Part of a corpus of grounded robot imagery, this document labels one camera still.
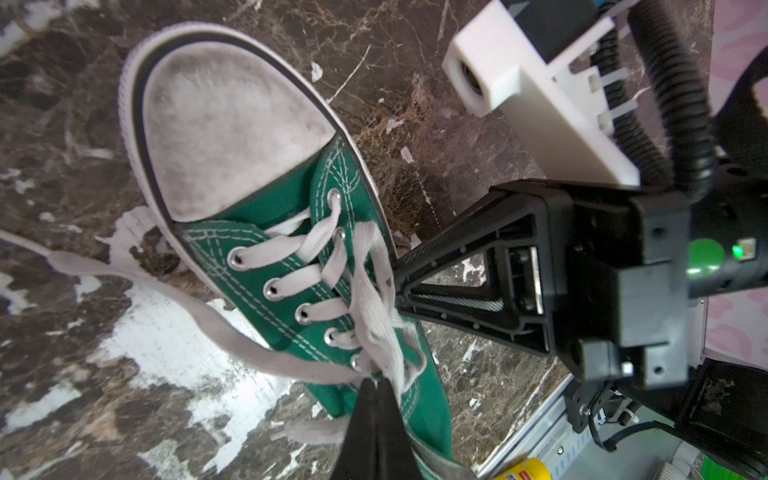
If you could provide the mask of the green canvas sneaker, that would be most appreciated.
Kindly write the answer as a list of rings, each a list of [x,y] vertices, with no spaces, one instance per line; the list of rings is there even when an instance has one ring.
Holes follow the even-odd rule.
[[[210,23],[137,44],[118,90],[126,151],[172,249],[260,335],[202,330],[256,370],[305,384],[323,420],[274,433],[339,444],[365,378],[387,379],[423,479],[469,479],[420,323],[395,305],[394,245],[346,127],[293,67]]]

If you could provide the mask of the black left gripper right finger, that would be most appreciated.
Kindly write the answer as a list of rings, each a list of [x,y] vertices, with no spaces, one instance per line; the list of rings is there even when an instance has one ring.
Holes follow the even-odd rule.
[[[422,480],[391,382],[377,384],[377,478]]]

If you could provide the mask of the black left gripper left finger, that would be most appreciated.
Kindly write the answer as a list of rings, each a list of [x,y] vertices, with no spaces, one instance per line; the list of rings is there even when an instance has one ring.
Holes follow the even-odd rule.
[[[365,379],[359,390],[348,424],[332,480],[377,479],[378,463],[378,397],[377,385]]]

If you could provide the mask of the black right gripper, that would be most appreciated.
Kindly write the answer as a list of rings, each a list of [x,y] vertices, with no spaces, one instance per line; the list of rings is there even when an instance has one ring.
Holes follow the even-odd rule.
[[[688,379],[688,304],[767,282],[767,183],[514,181],[398,260],[403,315],[559,358],[585,381]]]

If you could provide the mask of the white shoelace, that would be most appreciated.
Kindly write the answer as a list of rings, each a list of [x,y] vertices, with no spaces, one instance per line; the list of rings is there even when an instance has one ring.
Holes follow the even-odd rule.
[[[351,330],[329,326],[325,344],[350,352],[350,362],[343,366],[334,361],[320,362],[268,349],[234,328],[209,305],[151,277],[136,276],[111,265],[64,251],[50,250],[40,244],[4,231],[3,241],[44,257],[56,271],[72,276],[114,276],[153,289],[184,308],[200,331],[220,349],[246,365],[273,376],[291,378],[316,385],[361,386],[365,379],[376,385],[388,379],[401,412],[403,395],[426,369],[428,355],[422,350],[414,325],[403,320],[394,308],[393,272],[386,258],[379,228],[372,222],[359,222],[352,233],[342,228],[341,200],[331,193],[330,212],[308,234],[298,229],[310,217],[304,210],[268,229],[259,240],[249,240],[226,253],[213,266],[221,279],[231,272],[243,273],[274,264],[285,264],[290,273],[265,281],[260,295],[248,295],[252,309],[265,309],[307,291],[350,284],[348,293],[296,306],[288,320],[263,312],[264,319],[292,343],[301,344],[301,334],[312,332],[322,323],[341,318],[354,323]]]

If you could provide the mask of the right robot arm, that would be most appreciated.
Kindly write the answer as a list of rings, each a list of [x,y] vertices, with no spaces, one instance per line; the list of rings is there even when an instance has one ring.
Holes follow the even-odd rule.
[[[767,375],[688,360],[692,300],[767,283],[767,184],[495,186],[395,266],[407,316],[559,358],[576,431],[616,390],[737,473],[767,474]]]

